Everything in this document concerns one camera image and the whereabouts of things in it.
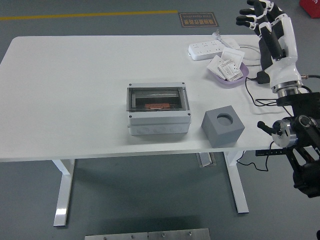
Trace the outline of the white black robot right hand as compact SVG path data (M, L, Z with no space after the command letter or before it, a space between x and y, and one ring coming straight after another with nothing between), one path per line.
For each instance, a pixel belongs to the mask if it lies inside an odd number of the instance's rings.
M261 69L271 90L299 86L302 78L296 67L298 51L291 18L270 0L248 0L247 4L251 8L239 11L236 24L259 37Z

